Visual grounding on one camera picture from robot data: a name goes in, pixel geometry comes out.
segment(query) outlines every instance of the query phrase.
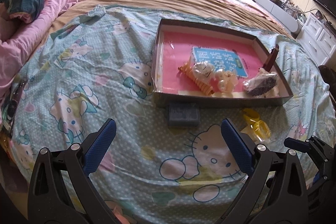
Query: pink duvet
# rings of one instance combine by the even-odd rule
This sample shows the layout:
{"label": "pink duvet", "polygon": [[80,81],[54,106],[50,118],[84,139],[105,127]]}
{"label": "pink duvet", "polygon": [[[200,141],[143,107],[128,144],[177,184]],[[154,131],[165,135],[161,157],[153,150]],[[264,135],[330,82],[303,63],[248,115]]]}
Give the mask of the pink duvet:
{"label": "pink duvet", "polygon": [[48,0],[34,22],[23,24],[11,39],[0,40],[0,105],[14,76],[26,63],[53,21],[77,2],[79,0]]}

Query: light blue bedsheet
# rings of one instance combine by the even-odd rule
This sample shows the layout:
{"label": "light blue bedsheet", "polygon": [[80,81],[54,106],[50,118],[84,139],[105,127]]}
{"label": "light blue bedsheet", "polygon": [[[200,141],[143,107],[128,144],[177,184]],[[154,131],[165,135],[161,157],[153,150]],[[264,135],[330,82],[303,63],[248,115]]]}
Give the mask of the light blue bedsheet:
{"label": "light blue bedsheet", "polygon": [[[242,111],[202,109],[199,128],[167,128],[165,110],[153,104],[150,79],[161,17],[246,32],[268,49],[279,44],[277,64],[294,97],[283,107],[257,109],[272,131],[268,148],[284,152],[287,136],[305,140],[312,134],[335,144],[329,86],[294,40],[215,18],[98,5],[51,34],[13,84],[28,79],[10,142],[27,180],[41,148],[64,150],[113,118],[117,136],[90,175],[109,206],[120,205],[133,223],[173,224],[214,223],[228,208],[245,175],[221,138],[219,125],[230,118],[243,129]],[[307,155],[299,157],[306,179],[311,179],[316,173],[312,161]],[[79,206],[73,190],[70,195]]]}

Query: metal screw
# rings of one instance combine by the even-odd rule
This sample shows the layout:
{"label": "metal screw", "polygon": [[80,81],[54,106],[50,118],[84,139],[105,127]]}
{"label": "metal screw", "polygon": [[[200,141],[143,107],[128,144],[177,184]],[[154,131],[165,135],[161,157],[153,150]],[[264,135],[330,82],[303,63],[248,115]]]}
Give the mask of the metal screw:
{"label": "metal screw", "polygon": [[258,144],[258,145],[257,145],[257,148],[258,148],[258,150],[260,150],[260,151],[265,151],[265,150],[266,150],[266,146],[264,146],[263,144]]}
{"label": "metal screw", "polygon": [[45,153],[47,153],[48,152],[48,148],[42,148],[41,150],[40,150],[40,153],[42,154],[42,155],[44,155]]}
{"label": "metal screw", "polygon": [[78,150],[80,148],[80,145],[78,143],[74,143],[72,146],[71,146],[71,150]]}
{"label": "metal screw", "polygon": [[290,150],[289,150],[289,153],[290,153],[292,156],[295,156],[295,155],[296,155],[296,152],[295,152],[295,150],[293,150],[293,149],[290,149]]}

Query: blue card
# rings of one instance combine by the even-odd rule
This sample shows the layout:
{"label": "blue card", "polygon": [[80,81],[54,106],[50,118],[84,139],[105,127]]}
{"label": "blue card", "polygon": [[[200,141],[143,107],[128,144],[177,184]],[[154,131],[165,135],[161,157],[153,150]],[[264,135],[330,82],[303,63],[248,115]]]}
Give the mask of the blue card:
{"label": "blue card", "polygon": [[196,62],[207,61],[213,64],[216,70],[236,70],[238,76],[247,77],[243,63],[235,52],[216,48],[193,47],[193,54]]}

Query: snack package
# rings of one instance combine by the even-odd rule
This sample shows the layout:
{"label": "snack package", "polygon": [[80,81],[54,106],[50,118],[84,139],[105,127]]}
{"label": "snack package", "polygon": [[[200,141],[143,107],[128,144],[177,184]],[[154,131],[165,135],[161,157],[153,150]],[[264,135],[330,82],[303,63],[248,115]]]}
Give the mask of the snack package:
{"label": "snack package", "polygon": [[267,74],[256,75],[256,77],[243,82],[243,90],[247,95],[260,96],[278,85],[278,74],[270,72]]}
{"label": "snack package", "polygon": [[219,69],[215,72],[215,78],[218,80],[218,89],[221,92],[233,92],[238,84],[236,71],[225,71]]}
{"label": "snack package", "polygon": [[209,62],[196,62],[192,66],[192,72],[195,78],[205,84],[209,84],[213,78],[215,66]]}
{"label": "snack package", "polygon": [[178,70],[189,77],[198,86],[204,95],[210,96],[214,94],[212,86],[200,81],[194,76],[193,66],[190,66],[190,60],[187,63],[184,63],[183,66],[178,67]]}

